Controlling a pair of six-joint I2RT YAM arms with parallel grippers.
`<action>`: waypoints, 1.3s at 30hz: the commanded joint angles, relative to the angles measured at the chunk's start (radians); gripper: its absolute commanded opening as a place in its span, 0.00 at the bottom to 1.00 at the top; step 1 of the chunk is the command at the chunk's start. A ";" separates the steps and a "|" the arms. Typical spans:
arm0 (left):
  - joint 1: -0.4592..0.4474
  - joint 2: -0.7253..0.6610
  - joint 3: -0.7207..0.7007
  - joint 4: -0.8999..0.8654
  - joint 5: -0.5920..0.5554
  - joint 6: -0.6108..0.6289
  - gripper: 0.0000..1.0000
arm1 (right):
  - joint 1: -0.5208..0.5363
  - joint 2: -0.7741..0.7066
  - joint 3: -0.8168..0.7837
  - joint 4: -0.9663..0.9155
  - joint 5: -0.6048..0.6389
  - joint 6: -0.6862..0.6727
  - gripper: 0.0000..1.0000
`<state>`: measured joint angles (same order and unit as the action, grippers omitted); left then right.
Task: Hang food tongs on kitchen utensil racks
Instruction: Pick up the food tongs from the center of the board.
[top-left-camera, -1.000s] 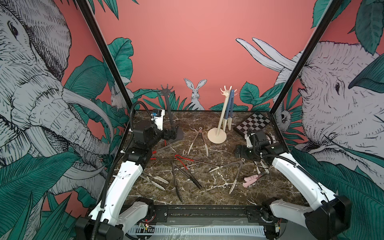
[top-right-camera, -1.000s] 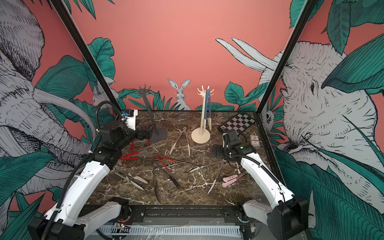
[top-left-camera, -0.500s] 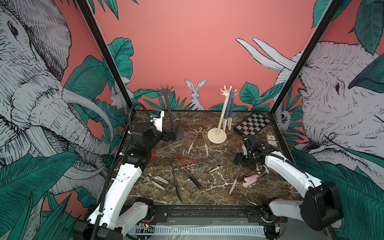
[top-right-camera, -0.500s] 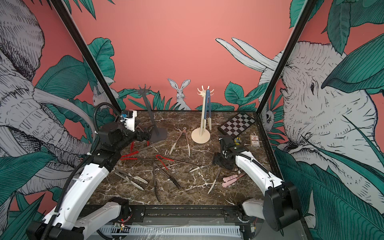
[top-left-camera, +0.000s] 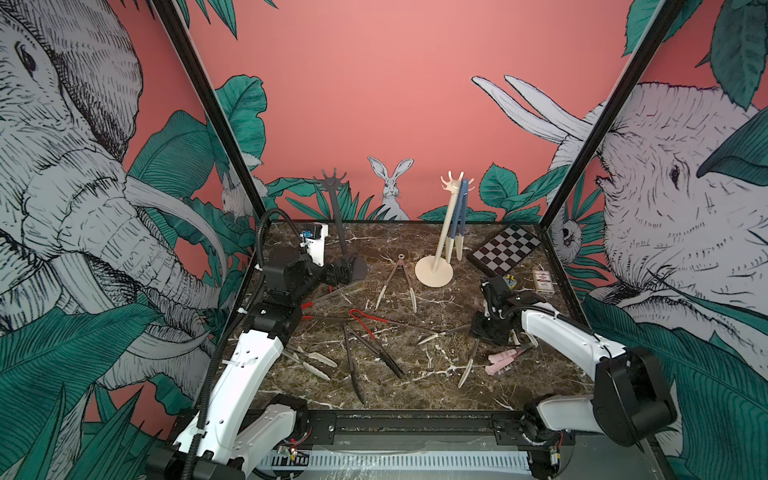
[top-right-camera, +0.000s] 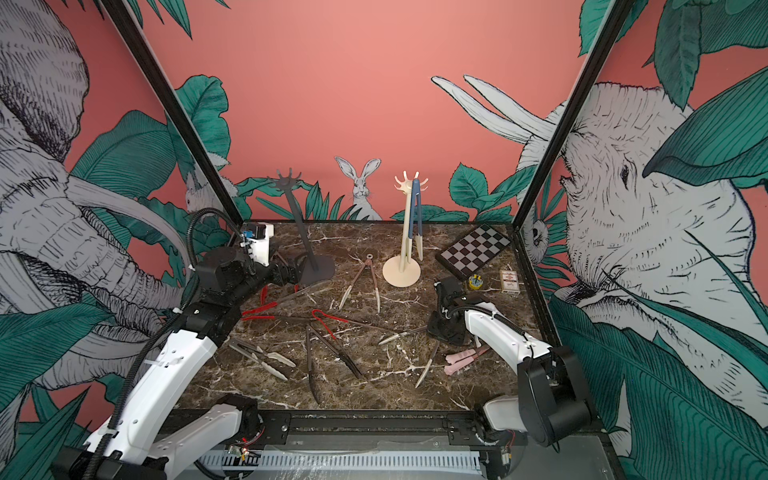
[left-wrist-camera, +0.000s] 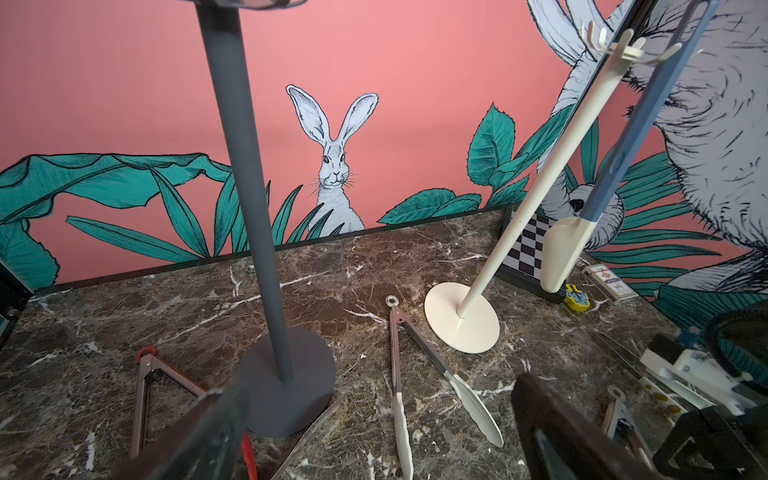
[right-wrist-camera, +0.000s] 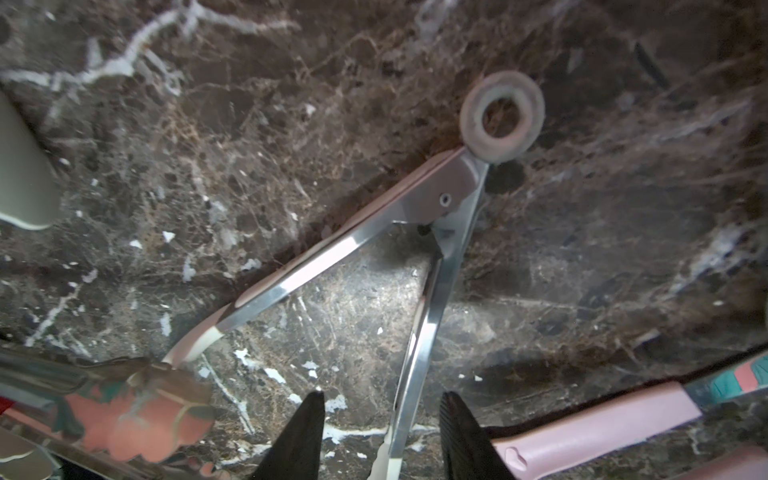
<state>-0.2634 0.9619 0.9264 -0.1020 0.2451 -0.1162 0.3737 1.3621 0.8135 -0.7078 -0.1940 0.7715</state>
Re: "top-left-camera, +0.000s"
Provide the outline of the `white spotted tongs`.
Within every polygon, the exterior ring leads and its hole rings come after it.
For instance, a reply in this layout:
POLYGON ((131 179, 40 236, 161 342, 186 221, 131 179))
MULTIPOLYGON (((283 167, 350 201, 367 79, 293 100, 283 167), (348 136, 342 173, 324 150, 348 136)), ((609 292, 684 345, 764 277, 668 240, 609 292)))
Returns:
POLYGON ((417 342, 427 357, 427 366, 417 380, 443 376, 455 380, 463 389, 475 368, 475 356, 480 341, 470 334, 465 324, 425 336, 417 342))

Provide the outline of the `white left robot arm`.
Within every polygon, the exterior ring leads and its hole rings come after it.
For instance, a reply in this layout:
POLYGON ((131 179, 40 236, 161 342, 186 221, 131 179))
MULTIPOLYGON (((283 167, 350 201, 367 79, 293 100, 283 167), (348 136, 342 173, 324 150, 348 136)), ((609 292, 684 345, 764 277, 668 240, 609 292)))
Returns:
POLYGON ((246 414, 261 383, 302 319, 302 304, 319 285, 350 284, 367 269, 342 256, 323 266, 291 247, 274 250, 261 285, 245 309, 243 330, 228 361, 215 358, 193 420, 146 462, 149 479, 245 479, 280 443, 302 438, 309 420, 301 400, 276 400, 250 425, 246 414))

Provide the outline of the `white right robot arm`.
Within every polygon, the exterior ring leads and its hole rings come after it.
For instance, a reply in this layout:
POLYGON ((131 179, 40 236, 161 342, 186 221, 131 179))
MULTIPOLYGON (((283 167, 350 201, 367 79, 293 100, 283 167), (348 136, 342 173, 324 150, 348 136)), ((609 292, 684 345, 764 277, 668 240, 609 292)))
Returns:
POLYGON ((500 276, 480 283, 484 307, 475 313, 470 334, 505 348, 514 334, 551 346, 592 381, 585 395, 550 395, 528 407, 522 428, 533 443, 555 433, 583 431, 628 447, 673 425, 678 418, 671 389, 657 356, 627 347, 571 319, 534 292, 514 292, 500 276))

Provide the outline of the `black steel tongs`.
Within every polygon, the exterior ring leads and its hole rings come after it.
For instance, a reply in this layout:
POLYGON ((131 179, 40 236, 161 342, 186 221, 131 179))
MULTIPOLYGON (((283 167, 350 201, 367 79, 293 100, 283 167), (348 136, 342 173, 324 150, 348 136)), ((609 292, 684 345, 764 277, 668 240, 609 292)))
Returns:
POLYGON ((342 325, 342 332, 343 345, 346 352, 346 362, 351 386, 357 400, 362 405, 367 404, 367 397, 361 383, 363 377, 357 362, 357 353, 361 353, 362 350, 365 350, 366 355, 368 355, 371 360, 378 360, 397 379, 403 380, 406 377, 406 373, 403 368, 378 340, 374 340, 373 342, 366 340, 361 334, 354 331, 348 324, 342 325))

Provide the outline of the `cream steel tongs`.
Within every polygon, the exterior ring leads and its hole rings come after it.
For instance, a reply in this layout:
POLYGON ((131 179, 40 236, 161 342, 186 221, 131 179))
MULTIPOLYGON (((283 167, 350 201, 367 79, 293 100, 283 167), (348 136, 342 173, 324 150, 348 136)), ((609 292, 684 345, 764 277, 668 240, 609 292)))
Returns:
POLYGON ((390 270, 384 284, 382 285, 381 289, 379 290, 378 296, 376 298, 376 302, 374 305, 374 309, 378 310, 380 304, 384 300, 385 295, 387 294, 388 288, 392 284, 393 279, 399 276, 402 278, 402 280, 396 281, 396 283, 400 283, 407 292, 408 301, 410 304, 410 310, 412 313, 418 312, 418 305, 417 305, 417 298, 416 298, 416 292, 412 283, 412 277, 409 273, 408 267, 406 266, 406 256, 404 253, 399 253, 397 255, 396 260, 394 261, 394 266, 390 270))

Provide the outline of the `red steel tongs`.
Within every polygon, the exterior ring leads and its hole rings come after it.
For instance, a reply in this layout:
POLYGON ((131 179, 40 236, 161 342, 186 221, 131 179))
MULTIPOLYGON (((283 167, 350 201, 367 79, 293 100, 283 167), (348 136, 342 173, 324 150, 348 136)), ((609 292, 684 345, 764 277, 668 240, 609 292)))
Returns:
POLYGON ((358 281, 354 282, 350 285, 346 285, 343 287, 334 288, 331 292, 325 293, 319 297, 316 297, 312 300, 308 300, 305 303, 302 304, 302 319, 310 319, 312 317, 310 310, 313 307, 317 307, 320 305, 323 305, 324 303, 328 302, 329 300, 335 298, 336 296, 340 296, 341 294, 348 294, 355 291, 360 290, 361 288, 365 288, 367 285, 364 281, 358 281))

